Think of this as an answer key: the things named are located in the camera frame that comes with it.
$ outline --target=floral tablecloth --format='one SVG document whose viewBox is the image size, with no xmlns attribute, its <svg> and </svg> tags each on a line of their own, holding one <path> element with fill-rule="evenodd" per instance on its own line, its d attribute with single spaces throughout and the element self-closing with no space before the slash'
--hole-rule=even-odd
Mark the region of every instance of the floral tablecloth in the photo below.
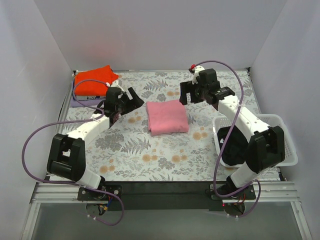
<svg viewBox="0 0 320 240">
<path fill-rule="evenodd" d="M 259 109 L 246 71 L 238 71 L 244 87 L 246 107 Z M 180 82 L 190 81 L 188 72 L 122 72 L 124 89 L 133 87 L 145 101 L 164 102 L 180 97 Z M 217 72 L 222 87 L 228 86 L 240 97 L 240 87 L 231 72 Z M 87 167 L 108 181 L 210 181 L 213 179 L 217 152 L 212 120 L 222 116 L 205 102 L 185 106 L 189 132 L 151 137 L 146 103 L 121 116 L 109 130 L 86 146 Z M 66 119 L 87 119 L 93 113 L 85 107 L 69 108 Z M 65 125 L 66 134 L 79 124 Z M 217 180 L 225 181 L 235 169 L 222 165 Z M 264 172 L 262 180 L 280 180 L 276 167 Z"/>
</svg>

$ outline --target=white plastic basket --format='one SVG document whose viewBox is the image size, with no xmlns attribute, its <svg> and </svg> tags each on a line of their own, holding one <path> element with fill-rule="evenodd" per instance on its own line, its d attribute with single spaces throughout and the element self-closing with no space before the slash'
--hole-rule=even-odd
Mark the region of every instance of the white plastic basket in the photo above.
<svg viewBox="0 0 320 240">
<path fill-rule="evenodd" d="M 296 165 L 298 162 L 298 156 L 296 153 L 296 148 L 294 146 L 294 143 L 292 141 L 292 138 L 290 137 L 289 131 L 287 129 L 287 126 L 285 125 L 284 121 L 281 117 L 275 114 L 257 114 L 256 115 L 261 121 L 265 122 L 266 124 L 269 124 L 271 127 L 280 126 L 284 132 L 284 161 L 280 162 L 277 167 L 283 167 L 283 166 L 293 166 Z M 231 126 L 231 121 L 225 117 L 225 116 L 219 116 L 212 120 L 213 123 L 213 135 L 214 135 L 214 144 L 216 148 L 217 154 L 220 153 L 220 147 L 219 147 L 219 140 L 218 140 L 218 131 L 221 128 L 229 127 Z M 227 168 L 240 168 L 242 164 L 237 164 L 234 166 L 229 166 L 226 164 L 223 159 L 221 158 L 220 163 L 227 167 Z"/>
</svg>

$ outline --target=folded orange cloth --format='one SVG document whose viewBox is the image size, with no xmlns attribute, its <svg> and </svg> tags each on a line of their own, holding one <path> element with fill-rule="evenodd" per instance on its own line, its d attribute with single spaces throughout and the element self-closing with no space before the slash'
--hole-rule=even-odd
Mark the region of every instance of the folded orange cloth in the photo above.
<svg viewBox="0 0 320 240">
<path fill-rule="evenodd" d="M 86 79 L 94 79 L 103 83 L 110 83 L 110 85 L 118 79 L 118 75 L 113 73 L 110 66 L 104 66 L 90 71 L 79 72 L 74 79 L 74 84 L 77 85 L 79 82 Z M 101 83 L 94 81 L 86 81 L 80 84 L 76 90 L 75 95 L 77 96 L 105 96 L 108 87 Z"/>
</svg>

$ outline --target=pink cloth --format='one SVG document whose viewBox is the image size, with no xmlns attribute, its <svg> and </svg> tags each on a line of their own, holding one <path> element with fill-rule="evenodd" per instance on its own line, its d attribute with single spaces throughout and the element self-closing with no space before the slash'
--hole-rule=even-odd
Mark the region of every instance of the pink cloth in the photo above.
<svg viewBox="0 0 320 240">
<path fill-rule="evenodd" d="M 151 136 L 189 131 L 185 106 L 179 100 L 146 103 Z"/>
</svg>

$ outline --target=tabletop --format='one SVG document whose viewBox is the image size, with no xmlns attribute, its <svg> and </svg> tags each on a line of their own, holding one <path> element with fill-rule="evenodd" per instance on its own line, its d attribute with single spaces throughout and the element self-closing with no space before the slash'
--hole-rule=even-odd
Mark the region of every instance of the tabletop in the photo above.
<svg viewBox="0 0 320 240">
<path fill-rule="evenodd" d="M 108 130 L 86 145 L 86 166 L 107 181 L 211 181 L 217 160 L 213 118 L 223 116 L 206 102 L 185 106 L 189 132 L 151 137 L 148 130 L 146 102 L 164 102 L 180 97 L 180 82 L 190 81 L 186 71 L 121 72 L 119 84 L 133 87 L 144 105 L 121 116 Z M 244 87 L 244 104 L 260 113 L 247 71 L 237 71 Z M 232 72 L 218 71 L 221 87 L 230 87 L 240 97 L 239 83 Z M 87 119 L 93 110 L 70 107 L 67 120 Z M 66 134 L 80 123 L 65 125 Z M 225 181 L 235 168 L 220 164 L 217 180 Z M 259 178 L 279 181 L 278 169 L 270 168 Z"/>
</svg>

